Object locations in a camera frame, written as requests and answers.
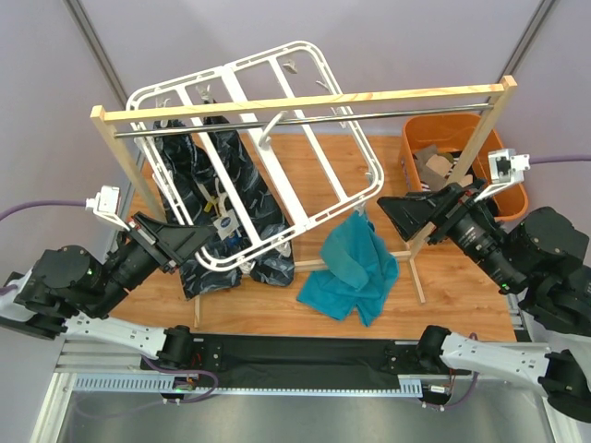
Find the white plastic clip hanger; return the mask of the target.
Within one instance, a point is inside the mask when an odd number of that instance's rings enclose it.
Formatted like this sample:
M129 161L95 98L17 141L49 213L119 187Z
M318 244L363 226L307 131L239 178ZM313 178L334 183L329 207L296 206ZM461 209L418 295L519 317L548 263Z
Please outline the white plastic clip hanger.
M321 82L327 91L323 97L332 110L332 114L324 119L305 116L304 110L307 108L307 104L304 102L303 97L295 95L284 69L280 66L281 58L294 53L309 55L319 71ZM264 123L260 121L255 113L263 110L274 110L275 107L271 99L262 100L253 108L248 107L247 95L237 77L237 73L262 65L270 67L278 86L282 90L282 99L290 103L287 109L294 114L294 118L287 119L285 117L286 110L277 109L276 115L270 122ZM238 124L224 124L222 129L224 131L244 130L247 132L264 170L270 177L279 199L285 206L292 224L268 238L264 238L258 233L253 218L247 214L245 199L239 196L236 185L233 184L229 173L223 166L221 155L215 150L213 143L208 138L208 135L214 132L214 127L204 125L204 114L192 114L189 117L190 126L181 128L180 132L199 136L213 168L220 178L223 190L230 199L234 214L244 227L247 239L250 242L249 247L239 250L228 258L214 257L207 248L201 248L196 252L195 259L205 269L228 271L239 268L273 249L281 251L288 242L303 233L315 229L324 222L349 210L363 209L365 203L377 196L382 190L385 179L383 168L361 129L359 124L360 116L353 113L348 103L334 100L334 96L341 94L342 90L322 51L311 42L295 41L223 66L216 66L209 70L141 88L127 100L126 111L131 115L128 122L132 127L128 135L133 138L138 148L146 156L153 170L153 177L157 186L163 191L172 211L175 216L179 217L181 222L190 220L187 208L181 200L172 176L165 169L162 157L157 152L155 145L156 138L167 137L171 132L168 129L149 130L147 124L150 121L164 122L171 119L183 119L184 116L181 114L179 107L165 105L165 94L173 93L177 96L182 107L194 108L196 104L189 97L189 88L206 87L216 79L223 83L223 87L229 94L230 101L228 103L211 102L209 106L212 108L212 115L238 114L240 118ZM320 124L323 121L327 123L337 122L341 126L348 128L368 167L366 173L368 186L354 195L348 195L345 192L341 181L337 178L336 172L333 170L317 136L311 128L312 125ZM314 215L306 213L271 145L271 131L278 125L302 126L304 134L320 164L320 169L335 192L337 201L334 205Z

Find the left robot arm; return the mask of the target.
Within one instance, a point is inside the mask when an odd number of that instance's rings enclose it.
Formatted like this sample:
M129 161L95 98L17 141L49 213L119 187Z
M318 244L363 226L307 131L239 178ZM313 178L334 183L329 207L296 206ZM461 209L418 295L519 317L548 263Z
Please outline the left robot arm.
M138 212L124 226L126 242L105 261L79 245L48 249L2 287L1 325L44 340L65 335L111 342L165 369L189 369L195 359L189 327L149 327L110 313L155 271L174 273L214 234L210 225L175 225Z

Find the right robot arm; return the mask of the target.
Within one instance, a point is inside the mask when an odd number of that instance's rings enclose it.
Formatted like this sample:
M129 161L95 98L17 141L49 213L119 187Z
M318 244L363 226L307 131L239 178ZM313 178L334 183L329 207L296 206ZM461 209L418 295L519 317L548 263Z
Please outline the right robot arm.
M488 209L489 187L452 183L437 192L381 197L378 204L403 240L428 224L428 243L452 241L499 288L521 294L518 306L544 329L562 337L560 351L518 353L480 344L441 326L429 325L416 361L427 371L460 369L530 388L558 412L590 420L590 268L584 259L589 237L551 207L530 212L505 232Z

